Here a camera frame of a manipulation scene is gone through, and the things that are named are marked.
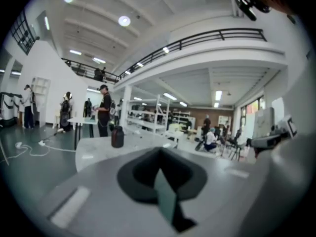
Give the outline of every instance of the railing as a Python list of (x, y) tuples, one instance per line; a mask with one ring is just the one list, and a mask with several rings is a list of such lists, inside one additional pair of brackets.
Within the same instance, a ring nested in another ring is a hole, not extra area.
[(11, 33), (20, 48), (26, 53), (29, 54), (35, 40), (36, 34), (33, 30), (33, 33), (29, 27), (29, 24), (26, 20), (25, 11), (23, 10), (19, 16), (14, 21), (11, 27)]
[(104, 70), (100, 70), (98, 68), (79, 63), (76, 61), (68, 60), (62, 58), (65, 63), (71, 67), (71, 69), (81, 77), (87, 77), (94, 80), (102, 81), (104, 83), (116, 83), (119, 80), (119, 77)]
[(162, 47), (146, 57), (142, 58), (134, 65), (129, 67), (126, 71), (118, 76), (119, 80), (123, 79), (125, 76), (130, 75), (141, 67), (159, 59), (171, 52), (182, 50), (188, 46), (195, 45), (201, 42), (214, 41), (214, 40), (227, 40), (227, 39), (259, 39), (267, 41), (263, 35), (262, 29), (254, 28), (229, 28), (229, 29), (219, 29), (215, 31), (204, 32), (200, 34), (195, 34), (178, 41), (175, 41), (165, 47)]

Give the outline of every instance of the black pants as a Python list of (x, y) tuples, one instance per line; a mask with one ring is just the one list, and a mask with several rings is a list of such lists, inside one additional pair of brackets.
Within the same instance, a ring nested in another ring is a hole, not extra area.
[(25, 128), (33, 128), (34, 122), (33, 122), (33, 113), (31, 106), (24, 107), (24, 127)]
[(108, 137), (108, 119), (99, 119), (98, 128), (100, 137)]
[(114, 124), (119, 125), (119, 117), (118, 116), (114, 116)]

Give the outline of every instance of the black cap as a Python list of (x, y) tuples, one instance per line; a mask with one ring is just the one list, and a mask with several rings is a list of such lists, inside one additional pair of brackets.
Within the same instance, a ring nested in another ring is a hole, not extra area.
[(106, 88), (106, 90), (109, 90), (109, 88), (108, 88), (105, 84), (103, 84), (103, 85), (100, 86), (100, 90), (102, 90), (102, 89), (104, 89), (104, 88)]

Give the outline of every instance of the shelf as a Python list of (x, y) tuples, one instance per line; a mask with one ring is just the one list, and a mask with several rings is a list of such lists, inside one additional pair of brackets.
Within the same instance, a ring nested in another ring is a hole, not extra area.
[[(143, 121), (143, 120), (140, 120), (140, 119), (127, 118), (127, 121), (135, 123), (135, 124), (139, 124), (141, 126), (144, 126), (144, 127), (150, 128), (150, 129), (154, 129), (155, 128), (155, 124), (154, 123), (150, 123), (150, 122)], [(165, 128), (164, 125), (161, 125), (161, 124), (157, 124), (156, 125), (156, 129), (164, 129), (164, 128)]]

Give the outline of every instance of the seated person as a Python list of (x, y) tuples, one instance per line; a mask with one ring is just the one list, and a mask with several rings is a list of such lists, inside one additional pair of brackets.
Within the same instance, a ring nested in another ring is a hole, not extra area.
[(216, 137), (214, 135), (215, 132), (215, 128), (212, 127), (209, 132), (206, 134), (206, 142), (204, 144), (204, 148), (206, 151), (210, 151), (214, 148), (216, 148), (217, 144), (216, 144)]

